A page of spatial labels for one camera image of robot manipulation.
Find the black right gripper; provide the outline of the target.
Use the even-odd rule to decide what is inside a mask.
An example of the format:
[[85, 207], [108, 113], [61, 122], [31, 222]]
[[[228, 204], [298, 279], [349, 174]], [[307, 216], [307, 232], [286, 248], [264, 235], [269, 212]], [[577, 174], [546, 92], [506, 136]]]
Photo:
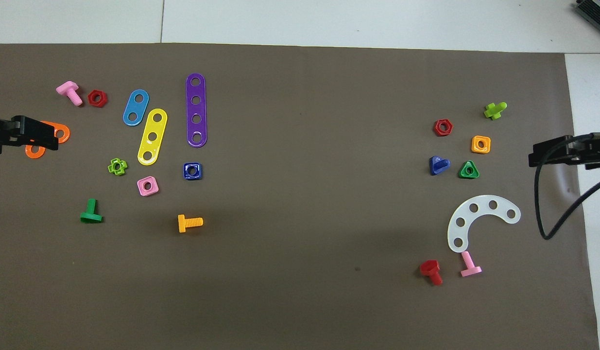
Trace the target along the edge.
[[572, 136], [561, 136], [533, 144], [528, 154], [529, 168], [537, 167], [542, 157], [549, 153], [546, 164], [568, 164], [576, 159], [576, 165], [584, 165], [586, 169], [600, 168], [600, 132], [580, 135], [578, 141], [563, 143]]

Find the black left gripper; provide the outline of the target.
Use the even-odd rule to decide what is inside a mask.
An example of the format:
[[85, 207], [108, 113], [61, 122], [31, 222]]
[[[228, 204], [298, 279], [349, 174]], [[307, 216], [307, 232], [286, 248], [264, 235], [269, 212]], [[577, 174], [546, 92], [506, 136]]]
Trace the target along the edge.
[[24, 116], [17, 115], [12, 117], [10, 120], [0, 119], [0, 154], [2, 153], [3, 146], [22, 146], [31, 145], [38, 146], [53, 151], [57, 151], [59, 148], [58, 138], [54, 135], [54, 127], [34, 120], [33, 118], [27, 118], [27, 140], [21, 133], [21, 125], [24, 120]]

